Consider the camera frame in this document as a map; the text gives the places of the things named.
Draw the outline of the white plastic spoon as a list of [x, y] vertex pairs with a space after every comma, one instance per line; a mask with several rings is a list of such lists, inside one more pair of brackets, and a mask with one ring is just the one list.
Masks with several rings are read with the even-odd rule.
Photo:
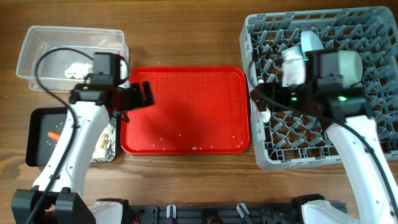
[[[264, 93], [264, 85], [263, 85], [264, 80], [263, 79], [258, 79], [257, 82], [258, 82], [258, 84], [262, 85], [261, 92], [265, 95], [265, 93]], [[261, 119], [262, 119], [262, 121], [264, 123], [268, 123], [270, 121], [270, 118], [271, 118], [271, 111], [269, 110], [267, 101], [265, 101], [263, 103], [263, 105], [264, 105], [264, 109], [260, 112], [260, 117], [261, 117]]]

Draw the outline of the white napkin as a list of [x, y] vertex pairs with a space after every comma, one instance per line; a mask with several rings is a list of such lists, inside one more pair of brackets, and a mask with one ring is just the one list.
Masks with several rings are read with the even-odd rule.
[[92, 64], [89, 63], [73, 63], [64, 72], [67, 78], [84, 79], [92, 72]]

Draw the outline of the light blue plate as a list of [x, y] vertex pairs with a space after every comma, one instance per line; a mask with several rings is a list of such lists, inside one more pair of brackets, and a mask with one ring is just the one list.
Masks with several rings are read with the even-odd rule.
[[303, 31], [300, 37], [301, 48], [303, 53], [313, 51], [313, 50], [323, 50], [324, 46], [322, 45], [321, 40], [318, 36], [312, 31]]

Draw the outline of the rice and food scraps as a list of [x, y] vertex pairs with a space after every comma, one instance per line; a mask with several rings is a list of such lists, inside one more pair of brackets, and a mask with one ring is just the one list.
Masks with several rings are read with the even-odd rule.
[[116, 157], [116, 128], [110, 124], [104, 128], [91, 157], [91, 163], [111, 162]]

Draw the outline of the orange carrot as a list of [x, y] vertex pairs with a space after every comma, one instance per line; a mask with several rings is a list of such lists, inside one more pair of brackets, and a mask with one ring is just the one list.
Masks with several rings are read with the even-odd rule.
[[59, 141], [59, 139], [60, 139], [60, 134], [58, 134], [56, 132], [50, 131], [47, 134], [48, 134], [49, 138], [53, 139], [54, 141]]

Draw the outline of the mint green bowl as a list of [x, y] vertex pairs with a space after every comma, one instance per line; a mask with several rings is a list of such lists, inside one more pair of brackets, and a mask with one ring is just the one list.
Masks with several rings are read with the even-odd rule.
[[363, 65], [359, 53], [351, 50], [338, 51], [338, 67], [345, 88], [361, 81]]

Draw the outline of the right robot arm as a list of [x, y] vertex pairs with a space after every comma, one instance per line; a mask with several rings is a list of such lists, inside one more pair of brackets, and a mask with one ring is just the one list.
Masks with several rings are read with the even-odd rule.
[[248, 66], [250, 97], [259, 111], [291, 111], [321, 122], [341, 157], [358, 206], [353, 218], [317, 195], [295, 198], [299, 223], [396, 223], [397, 184], [384, 157], [354, 51], [288, 51], [282, 81], [263, 83]]

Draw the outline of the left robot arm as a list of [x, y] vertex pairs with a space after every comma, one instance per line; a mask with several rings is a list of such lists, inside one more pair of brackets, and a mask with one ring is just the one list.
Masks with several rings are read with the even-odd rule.
[[149, 82], [122, 85], [126, 61], [119, 54], [97, 52], [92, 72], [70, 91], [67, 118], [45, 169], [29, 190], [17, 190], [11, 208], [16, 223], [139, 223], [127, 200], [102, 198], [88, 206], [83, 187], [91, 157], [110, 119], [154, 104]]

